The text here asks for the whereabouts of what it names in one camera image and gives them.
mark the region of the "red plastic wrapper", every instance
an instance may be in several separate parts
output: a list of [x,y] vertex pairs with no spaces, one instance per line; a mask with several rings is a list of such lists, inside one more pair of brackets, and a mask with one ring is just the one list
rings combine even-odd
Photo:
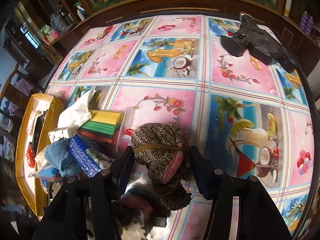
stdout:
[[27,163],[28,163],[29,167],[34,168],[36,166],[36,161],[35,161],[35,153],[33,152],[31,142],[28,145],[28,149],[26,152],[26,158],[27,158]]

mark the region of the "orange flower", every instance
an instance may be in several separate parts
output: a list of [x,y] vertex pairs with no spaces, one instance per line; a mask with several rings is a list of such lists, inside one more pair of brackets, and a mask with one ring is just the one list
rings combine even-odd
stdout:
[[183,102],[181,101],[181,100],[176,100],[174,103],[173,103],[173,105],[175,106],[175,107],[182,107],[183,106]]
[[172,105],[176,101],[175,98],[169,98],[168,103]]
[[173,111],[172,111],[172,113],[174,114],[174,115],[179,115],[180,114],[180,111],[179,111],[179,109],[174,109]]

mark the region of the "wooden chair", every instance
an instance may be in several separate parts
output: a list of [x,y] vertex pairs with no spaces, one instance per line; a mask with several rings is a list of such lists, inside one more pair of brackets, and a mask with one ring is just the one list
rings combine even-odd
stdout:
[[[32,82],[31,80],[28,79],[28,77],[21,73],[18,70],[19,64],[17,63],[15,65],[15,68],[13,70],[13,72],[9,75],[8,79],[6,80],[5,84],[3,85],[3,88],[1,90],[0,93],[0,105],[2,103],[3,98],[7,98],[9,102],[12,102],[14,104],[16,104],[19,109],[21,109],[22,111],[24,111],[27,108],[30,96],[26,96],[24,93],[22,93],[21,91],[19,91],[17,88],[15,88],[12,84],[11,84],[11,79],[13,78],[13,76],[15,74],[18,74],[18,76],[20,76],[21,78],[24,78],[24,80],[26,82],[28,82],[30,85],[32,85],[35,89],[40,90],[41,92],[44,91],[44,88],[39,86],[38,84]],[[2,109],[0,109],[0,113],[10,119],[13,122],[14,128],[19,130],[20,124],[21,124],[21,119],[17,118],[16,116],[10,116],[9,114],[7,114],[5,111],[3,111]],[[7,130],[3,129],[0,127],[0,135],[3,135],[4,137],[6,137],[11,143],[16,144],[17,143],[17,136],[14,135],[17,134],[14,129],[12,132],[8,132]]]

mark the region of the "black device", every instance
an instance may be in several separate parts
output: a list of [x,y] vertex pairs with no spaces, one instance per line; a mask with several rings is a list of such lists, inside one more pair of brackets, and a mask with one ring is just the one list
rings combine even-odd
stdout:
[[[204,159],[196,146],[188,149],[199,192],[213,200],[204,240],[228,240],[233,197],[239,196],[237,240],[291,240],[290,232],[257,177],[233,178]],[[112,200],[124,194],[135,159],[128,146],[122,159],[93,178],[70,177],[47,208],[33,240],[87,239],[84,197],[91,196],[95,240],[120,240]]]
[[240,21],[240,28],[232,38],[220,36],[221,45],[229,54],[240,57],[248,49],[252,56],[266,65],[277,61],[288,73],[296,69],[294,55],[268,32],[260,29],[249,14],[241,14]]

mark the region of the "blue package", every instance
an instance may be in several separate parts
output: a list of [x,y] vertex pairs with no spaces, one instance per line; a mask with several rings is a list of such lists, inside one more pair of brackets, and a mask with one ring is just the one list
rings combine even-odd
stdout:
[[97,141],[79,134],[71,138],[69,153],[89,177],[93,177],[102,169],[108,169],[112,164],[110,155]]

